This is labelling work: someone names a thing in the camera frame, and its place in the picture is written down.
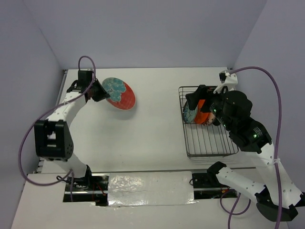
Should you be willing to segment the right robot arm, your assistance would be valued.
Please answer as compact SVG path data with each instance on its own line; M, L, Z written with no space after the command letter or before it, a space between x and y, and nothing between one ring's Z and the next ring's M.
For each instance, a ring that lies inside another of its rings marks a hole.
M253 162L263 180L254 182L216 162L207 170L207 181L217 187L227 185L251 199L258 211L269 221L292 221L298 214L297 207L305 205L305 194L288 176L283 165L275 157L275 146L266 128L250 117L252 102L240 91L224 88L214 93L213 87L200 85L186 96L190 110L204 100L203 112L211 112L228 131L230 139Z

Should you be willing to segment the teal and red plate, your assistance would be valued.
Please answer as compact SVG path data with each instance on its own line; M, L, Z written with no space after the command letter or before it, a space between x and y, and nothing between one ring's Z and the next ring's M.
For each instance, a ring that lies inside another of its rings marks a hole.
M102 87L110 96L106 99L120 110L130 110L136 104L136 97L131 87L123 80L109 77L103 80Z

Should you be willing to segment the blue floral white plate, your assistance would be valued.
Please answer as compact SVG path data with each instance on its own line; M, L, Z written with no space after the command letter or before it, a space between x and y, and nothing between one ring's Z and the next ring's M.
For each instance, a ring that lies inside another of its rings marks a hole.
M202 123L204 126L210 126L215 121L215 115L213 113L209 113L206 120Z

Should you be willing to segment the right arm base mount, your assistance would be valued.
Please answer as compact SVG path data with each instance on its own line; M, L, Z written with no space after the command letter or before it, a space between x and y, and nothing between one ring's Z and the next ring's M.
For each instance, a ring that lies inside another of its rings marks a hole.
M195 200L219 199L222 194L231 189L220 184L214 175L205 171L192 173L189 184L193 187Z

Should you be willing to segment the small blue patterned plate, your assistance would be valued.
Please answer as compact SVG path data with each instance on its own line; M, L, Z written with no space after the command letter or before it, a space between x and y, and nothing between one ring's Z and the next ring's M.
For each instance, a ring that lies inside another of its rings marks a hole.
M190 124L194 121L196 115L198 112L198 107L196 107L194 110L191 110L189 108L188 102L186 101L183 106L183 120L186 124Z

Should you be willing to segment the dark teal glazed plate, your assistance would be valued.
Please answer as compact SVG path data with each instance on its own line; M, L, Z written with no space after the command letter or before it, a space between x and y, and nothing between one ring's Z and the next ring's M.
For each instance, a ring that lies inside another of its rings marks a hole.
M220 121L218 118L215 118L214 121L213 121L213 125L214 126L222 125L222 121Z

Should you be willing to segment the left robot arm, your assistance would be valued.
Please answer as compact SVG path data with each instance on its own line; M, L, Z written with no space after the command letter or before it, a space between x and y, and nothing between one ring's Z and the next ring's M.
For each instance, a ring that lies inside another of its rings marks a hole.
M88 190L93 177L88 165L74 154L70 126L77 113L92 99L99 102L109 94L90 70L79 70L78 78L66 91L62 103L51 115L34 124L35 149L38 157L51 161L69 173L67 183Z

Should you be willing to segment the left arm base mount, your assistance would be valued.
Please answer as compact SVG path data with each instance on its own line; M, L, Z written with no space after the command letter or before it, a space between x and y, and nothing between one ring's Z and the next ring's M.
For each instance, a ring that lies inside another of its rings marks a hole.
M95 206L108 206L108 184L110 174L93 174L90 184L79 186L74 181L71 186L71 181L64 181L65 189L63 193L63 203L71 202L91 202Z

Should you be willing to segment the orange plate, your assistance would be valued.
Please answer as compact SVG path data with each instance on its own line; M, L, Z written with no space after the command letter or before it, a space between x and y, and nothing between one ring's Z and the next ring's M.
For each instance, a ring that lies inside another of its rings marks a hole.
M195 116L194 122L196 124L202 124L204 126L209 126L211 124L210 113L204 113L201 111L201 108L203 107L204 103L205 103L204 99L199 100L198 105L197 105L198 110L197 110L197 114Z

